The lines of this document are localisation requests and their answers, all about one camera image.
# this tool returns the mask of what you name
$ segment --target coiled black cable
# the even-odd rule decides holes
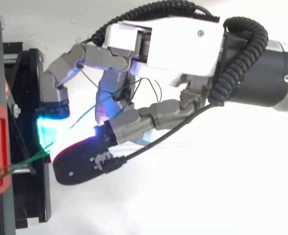
[[[196,10],[202,11],[205,15],[196,13]],[[134,8],[121,16],[113,18],[97,30],[90,39],[82,43],[93,42],[96,46],[101,47],[105,41],[107,27],[119,21],[147,21],[168,16],[193,17],[200,20],[219,22],[219,17],[213,16],[208,10],[195,5],[193,2],[186,0],[164,0]]]
[[[254,20],[245,17],[227,19],[223,26],[233,33],[251,33],[245,49],[223,71],[210,92],[208,101],[211,104],[223,106],[232,91],[245,76],[245,73],[254,65],[265,51],[268,43],[268,33],[263,26]]]

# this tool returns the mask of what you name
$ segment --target blue led light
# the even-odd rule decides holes
[[[50,154],[51,162],[65,148],[95,135],[94,122],[84,118],[71,128],[75,121],[73,118],[49,119],[38,117],[37,132],[39,143]]]
[[[46,148],[52,142],[57,140],[58,135],[61,132],[69,129],[69,118],[65,119],[49,119],[44,117],[38,117],[37,119],[37,133],[40,145],[42,148]],[[48,153],[51,151],[52,146],[48,147],[45,151]]]

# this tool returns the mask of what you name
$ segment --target red frame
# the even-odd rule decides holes
[[[9,133],[8,133],[8,113],[7,107],[0,105],[0,170],[10,165],[9,160]],[[7,173],[10,168],[6,168],[2,173]],[[0,180],[0,194],[3,193],[11,184],[10,176]]]

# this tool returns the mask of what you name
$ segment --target black bracket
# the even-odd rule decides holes
[[[5,77],[11,93],[7,104],[11,163],[29,159],[41,150],[36,129],[40,109],[39,79],[43,71],[43,55],[38,49],[23,51],[22,43],[4,43]],[[14,113],[13,105],[21,113]],[[47,222],[51,217],[48,159],[39,159],[26,171],[12,175],[16,229],[27,228],[28,218]]]

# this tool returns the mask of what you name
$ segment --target white background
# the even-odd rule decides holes
[[[0,0],[3,39],[40,49],[47,66],[111,18],[148,2]],[[221,16],[221,23],[253,18],[269,38],[288,42],[288,0],[195,3]],[[94,81],[101,77],[101,71],[86,72]],[[81,74],[67,86],[76,119],[95,103],[96,90]],[[163,90],[165,98],[180,92]],[[154,98],[143,85],[137,107]],[[85,123],[93,126],[93,115]],[[125,144],[113,153],[136,148]],[[288,235],[288,114],[272,109],[228,103],[210,110],[122,169],[78,186],[62,186],[50,173],[52,218],[29,220],[17,234]]]

